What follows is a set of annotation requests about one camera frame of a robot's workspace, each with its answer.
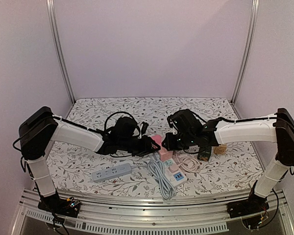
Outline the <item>dark green cube adapter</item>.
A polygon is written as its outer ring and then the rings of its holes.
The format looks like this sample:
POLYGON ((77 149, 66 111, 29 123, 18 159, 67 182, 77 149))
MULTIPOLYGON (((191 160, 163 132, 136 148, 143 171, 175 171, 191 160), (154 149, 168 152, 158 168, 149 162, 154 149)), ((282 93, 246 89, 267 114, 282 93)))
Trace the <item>dark green cube adapter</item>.
POLYGON ((199 153, 197 154, 197 159, 199 161, 208 162, 211 157, 212 147, 211 146, 203 146, 199 149, 199 153))

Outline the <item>beige cube socket adapter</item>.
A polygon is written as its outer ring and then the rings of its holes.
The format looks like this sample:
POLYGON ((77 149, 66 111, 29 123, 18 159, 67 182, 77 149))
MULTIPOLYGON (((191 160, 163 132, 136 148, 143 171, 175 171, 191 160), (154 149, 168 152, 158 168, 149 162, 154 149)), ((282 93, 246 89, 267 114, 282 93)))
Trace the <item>beige cube socket adapter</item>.
POLYGON ((216 155, 225 155, 227 151, 227 145, 226 144, 221 144, 219 146, 215 146, 213 148, 213 153, 216 155))

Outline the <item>white power strip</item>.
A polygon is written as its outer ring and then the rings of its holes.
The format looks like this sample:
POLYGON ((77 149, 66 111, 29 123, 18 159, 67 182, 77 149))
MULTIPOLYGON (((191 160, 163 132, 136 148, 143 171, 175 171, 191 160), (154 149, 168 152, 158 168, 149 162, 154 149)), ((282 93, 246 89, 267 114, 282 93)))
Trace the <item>white power strip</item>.
POLYGON ((160 160, 160 162, 164 165, 165 177, 173 187, 176 188, 188 181, 188 178, 173 158, 160 160))

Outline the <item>grey-blue power strip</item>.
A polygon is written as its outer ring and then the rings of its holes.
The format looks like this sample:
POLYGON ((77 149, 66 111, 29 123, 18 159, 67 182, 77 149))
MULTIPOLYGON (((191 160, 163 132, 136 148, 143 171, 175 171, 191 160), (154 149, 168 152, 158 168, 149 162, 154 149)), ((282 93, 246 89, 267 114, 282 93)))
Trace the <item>grey-blue power strip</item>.
POLYGON ((130 164, 121 164, 111 168, 99 170, 92 173, 92 179, 95 183, 100 183, 106 180, 118 178, 132 173, 130 164))

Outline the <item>pink plug adapter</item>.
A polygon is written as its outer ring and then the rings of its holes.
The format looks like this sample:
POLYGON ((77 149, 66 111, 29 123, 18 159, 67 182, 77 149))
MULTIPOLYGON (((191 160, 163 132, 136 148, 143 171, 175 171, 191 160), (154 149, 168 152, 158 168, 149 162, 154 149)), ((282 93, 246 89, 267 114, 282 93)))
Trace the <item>pink plug adapter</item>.
POLYGON ((162 147, 162 136, 154 135, 151 137, 160 147, 162 147))

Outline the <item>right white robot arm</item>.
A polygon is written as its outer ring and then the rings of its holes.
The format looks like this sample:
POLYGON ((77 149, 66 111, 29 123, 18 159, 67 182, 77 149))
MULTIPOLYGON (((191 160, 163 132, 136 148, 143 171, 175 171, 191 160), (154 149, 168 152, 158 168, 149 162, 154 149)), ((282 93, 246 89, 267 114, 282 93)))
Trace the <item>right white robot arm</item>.
POLYGON ((244 141, 277 144, 275 157, 244 201, 243 207, 247 213, 255 213, 290 167, 294 166, 294 120, 285 108, 264 117, 234 120, 219 117, 208 121, 185 109, 170 115, 167 122, 172 132, 165 134, 162 146, 168 151, 244 141))

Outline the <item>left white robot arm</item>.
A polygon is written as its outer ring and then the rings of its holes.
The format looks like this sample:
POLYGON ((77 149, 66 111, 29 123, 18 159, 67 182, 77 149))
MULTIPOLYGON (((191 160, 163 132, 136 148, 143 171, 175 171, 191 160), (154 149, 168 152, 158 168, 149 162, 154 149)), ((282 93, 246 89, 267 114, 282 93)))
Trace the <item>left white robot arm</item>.
POLYGON ((99 155, 114 155, 118 151, 142 157, 160 150, 159 144, 146 135, 148 124, 137 123, 127 112, 119 112, 114 126, 104 123, 102 130, 92 129, 55 115, 43 106, 19 127, 19 137, 12 143, 21 153, 23 169, 29 170, 45 206, 60 212, 63 202, 52 181, 45 159, 50 142, 61 142, 90 150, 99 155))

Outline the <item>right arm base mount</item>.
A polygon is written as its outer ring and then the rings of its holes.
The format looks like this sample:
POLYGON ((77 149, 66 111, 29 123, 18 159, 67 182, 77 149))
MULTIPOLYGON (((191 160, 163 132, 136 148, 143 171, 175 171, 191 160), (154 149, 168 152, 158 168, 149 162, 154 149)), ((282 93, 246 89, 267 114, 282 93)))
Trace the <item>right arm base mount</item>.
POLYGON ((269 209, 269 204, 266 197, 257 196, 252 188, 247 199, 230 202, 226 207, 230 218, 236 218, 266 211, 269 209))

